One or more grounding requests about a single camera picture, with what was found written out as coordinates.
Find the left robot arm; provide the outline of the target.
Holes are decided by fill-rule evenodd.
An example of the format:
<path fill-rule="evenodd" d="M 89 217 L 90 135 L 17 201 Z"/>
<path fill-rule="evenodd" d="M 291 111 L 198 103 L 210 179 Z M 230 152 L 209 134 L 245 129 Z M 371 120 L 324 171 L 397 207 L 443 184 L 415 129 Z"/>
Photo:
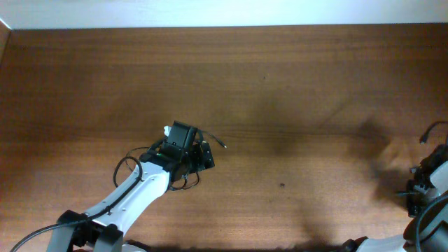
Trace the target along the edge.
<path fill-rule="evenodd" d="M 189 176 L 214 167 L 205 132 L 174 122 L 135 162 L 134 171 L 98 204 L 83 213 L 66 211 L 52 232 L 48 251 L 73 251 L 91 246 L 94 251 L 121 251 L 124 236 L 145 209 L 168 191 L 187 190 L 198 181 Z"/>

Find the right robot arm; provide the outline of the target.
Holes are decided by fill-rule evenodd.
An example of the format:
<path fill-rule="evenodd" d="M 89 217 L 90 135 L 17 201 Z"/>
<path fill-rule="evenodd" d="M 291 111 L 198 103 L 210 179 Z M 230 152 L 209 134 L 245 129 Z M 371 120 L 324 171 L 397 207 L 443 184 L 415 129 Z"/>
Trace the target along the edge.
<path fill-rule="evenodd" d="M 407 183 L 408 216 L 412 221 L 402 234 L 385 239 L 349 239 L 342 252 L 447 252 L 447 144 L 440 144 Z"/>

